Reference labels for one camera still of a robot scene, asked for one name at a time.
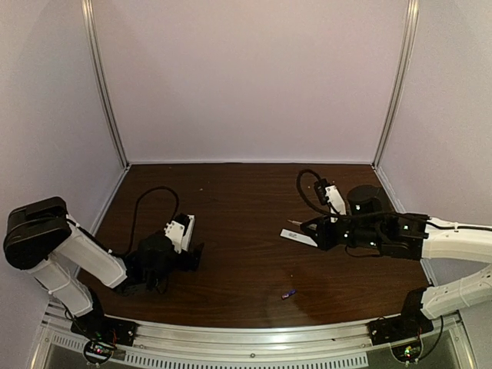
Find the metal corner post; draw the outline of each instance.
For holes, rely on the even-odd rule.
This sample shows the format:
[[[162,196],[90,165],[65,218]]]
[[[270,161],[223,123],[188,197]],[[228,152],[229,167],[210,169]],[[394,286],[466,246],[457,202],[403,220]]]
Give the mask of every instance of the metal corner post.
[[[82,0],[82,13],[84,15],[85,31],[91,50],[91,59],[94,66],[95,80],[98,86],[99,97],[101,98],[102,109],[105,113],[106,122],[108,123],[109,134],[115,146],[116,154],[120,165],[123,169],[129,166],[128,159],[125,154],[125,149],[121,143],[121,136],[116,125],[115,114],[111,106],[109,98],[108,86],[106,77],[102,67],[101,52],[99,50],[98,34],[95,27],[94,11],[92,8],[92,0]]]
[[[417,21],[419,12],[419,0],[408,0],[407,18],[403,33],[403,41],[401,43],[400,60],[398,62],[397,75],[394,80],[393,92],[391,94],[390,104],[388,106],[386,120],[384,122],[381,138],[377,146],[376,155],[374,156],[373,168],[378,168],[381,159],[383,158],[384,149],[390,137],[391,128],[397,113],[398,104],[400,103],[401,95],[404,87],[405,75],[407,74],[408,66],[412,50],[414,48],[415,34],[417,32]]]

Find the white backdrop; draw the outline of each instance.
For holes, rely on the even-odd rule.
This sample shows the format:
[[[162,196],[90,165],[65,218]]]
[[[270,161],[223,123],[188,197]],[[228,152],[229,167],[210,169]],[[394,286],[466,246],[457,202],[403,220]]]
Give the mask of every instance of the white backdrop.
[[[94,9],[130,161],[374,158],[407,1],[107,0]]]
[[[492,3],[421,2],[420,14],[382,170],[405,210],[491,225]],[[481,267],[444,259],[431,265],[439,283]],[[491,312],[490,304],[463,311],[473,319],[468,333],[486,368]]]
[[[79,0],[0,2],[0,234],[8,213],[62,196],[91,228],[121,174]],[[47,294],[0,257],[0,368],[24,368]]]

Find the wooden table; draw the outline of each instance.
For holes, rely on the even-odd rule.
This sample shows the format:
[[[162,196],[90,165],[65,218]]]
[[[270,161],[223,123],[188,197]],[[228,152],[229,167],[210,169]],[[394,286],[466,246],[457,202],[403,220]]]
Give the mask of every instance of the wooden table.
[[[306,167],[335,181],[343,196],[357,185],[380,185],[369,165],[134,165],[98,239],[123,252],[137,197],[167,185],[179,193],[180,211],[197,217],[193,242],[205,243],[200,268],[173,272],[164,295],[123,298],[85,272],[80,280],[96,291],[106,314],[169,324],[292,327],[400,312],[407,292],[427,285],[417,261],[350,258],[341,246],[323,252],[280,238],[282,228],[296,229],[287,219],[317,216],[295,190]],[[307,191],[312,182],[306,180]],[[164,227],[173,206],[162,191],[142,201],[135,245]]]

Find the small blue object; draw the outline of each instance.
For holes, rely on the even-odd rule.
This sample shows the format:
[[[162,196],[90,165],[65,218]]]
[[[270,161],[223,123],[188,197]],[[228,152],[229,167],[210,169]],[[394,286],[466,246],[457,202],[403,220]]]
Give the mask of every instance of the small blue object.
[[[292,291],[289,291],[288,293],[286,294],[283,294],[282,295],[282,300],[285,300],[286,298],[289,298],[290,296],[292,296],[293,294],[295,294],[297,291],[296,290],[292,290]]]

